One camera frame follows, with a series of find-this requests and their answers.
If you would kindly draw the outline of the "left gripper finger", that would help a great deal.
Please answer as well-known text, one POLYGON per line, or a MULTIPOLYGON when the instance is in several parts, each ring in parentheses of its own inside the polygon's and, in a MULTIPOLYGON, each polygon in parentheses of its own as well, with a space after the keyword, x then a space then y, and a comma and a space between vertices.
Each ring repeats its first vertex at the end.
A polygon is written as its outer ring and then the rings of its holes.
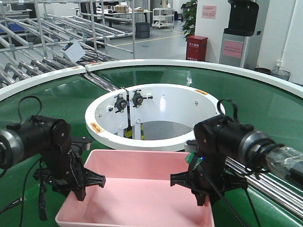
POLYGON ((86 188, 85 187, 75 189, 75 190, 73 190, 73 192, 78 201, 84 201, 84 199, 86 197, 86 188))
POLYGON ((104 175, 97 174, 89 169, 84 168, 84 186, 98 185, 104 188, 106 183, 106 177, 104 175))

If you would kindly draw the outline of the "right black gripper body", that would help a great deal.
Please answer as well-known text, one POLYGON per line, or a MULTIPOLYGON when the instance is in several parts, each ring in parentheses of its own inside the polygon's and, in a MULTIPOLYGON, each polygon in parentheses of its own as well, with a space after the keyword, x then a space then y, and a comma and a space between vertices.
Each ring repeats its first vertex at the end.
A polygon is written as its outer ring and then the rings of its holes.
POLYGON ((196 140, 185 142, 185 151, 193 155, 188 158, 188 173, 192 187, 191 192, 207 192, 211 204, 221 200, 229 204, 225 193, 241 188, 245 192, 248 189, 247 180, 236 174, 226 165, 226 156, 219 153, 199 154, 196 140))

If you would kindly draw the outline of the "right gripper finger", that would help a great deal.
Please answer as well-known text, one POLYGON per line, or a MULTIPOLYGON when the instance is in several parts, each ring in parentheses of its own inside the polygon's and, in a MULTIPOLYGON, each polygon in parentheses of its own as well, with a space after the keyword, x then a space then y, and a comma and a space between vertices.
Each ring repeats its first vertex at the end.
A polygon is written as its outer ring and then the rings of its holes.
POLYGON ((193 191, 193 194, 196 198, 197 206, 203 206, 206 200, 206 196, 209 195, 207 192, 199 192, 199 191, 193 191))
POLYGON ((182 172, 178 174, 171 174, 170 175, 170 185, 181 185, 184 187, 192 187, 190 176, 188 172, 182 172))

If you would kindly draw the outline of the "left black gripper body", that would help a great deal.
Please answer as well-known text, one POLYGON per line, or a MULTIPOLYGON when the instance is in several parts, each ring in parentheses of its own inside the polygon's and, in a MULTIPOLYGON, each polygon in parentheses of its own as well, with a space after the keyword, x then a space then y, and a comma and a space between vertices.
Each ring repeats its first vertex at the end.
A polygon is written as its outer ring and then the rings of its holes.
POLYGON ((46 167, 37 169, 33 175, 34 179, 42 179, 49 183, 55 192, 64 196, 70 191, 85 187, 81 154, 90 149, 92 141, 89 137, 72 137, 71 146, 64 153, 59 146, 52 146, 41 152, 46 167))

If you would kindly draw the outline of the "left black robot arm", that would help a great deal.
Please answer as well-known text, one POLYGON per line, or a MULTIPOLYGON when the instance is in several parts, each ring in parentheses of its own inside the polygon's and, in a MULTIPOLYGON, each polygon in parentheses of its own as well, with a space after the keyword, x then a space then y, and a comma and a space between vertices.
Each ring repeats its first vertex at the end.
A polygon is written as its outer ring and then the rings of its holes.
POLYGON ((84 167, 81 155, 92 139, 72 136, 71 125, 63 119, 31 116, 24 123, 12 123, 0 132, 0 167, 7 170, 40 154, 46 168, 37 173, 54 191, 73 191, 83 201, 86 187, 103 188, 106 178, 84 167))

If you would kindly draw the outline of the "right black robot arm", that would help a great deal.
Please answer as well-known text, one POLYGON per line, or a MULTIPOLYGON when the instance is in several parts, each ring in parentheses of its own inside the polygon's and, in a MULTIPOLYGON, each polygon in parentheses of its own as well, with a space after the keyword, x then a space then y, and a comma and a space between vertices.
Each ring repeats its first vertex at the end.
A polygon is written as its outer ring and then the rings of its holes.
POLYGON ((303 154, 268 135, 241 124, 224 114, 211 117, 194 126, 195 151, 186 157, 188 170, 171 174, 170 185, 191 189, 197 204, 206 197, 211 203, 224 193, 245 187, 245 177, 272 172, 295 185, 303 185, 303 154))

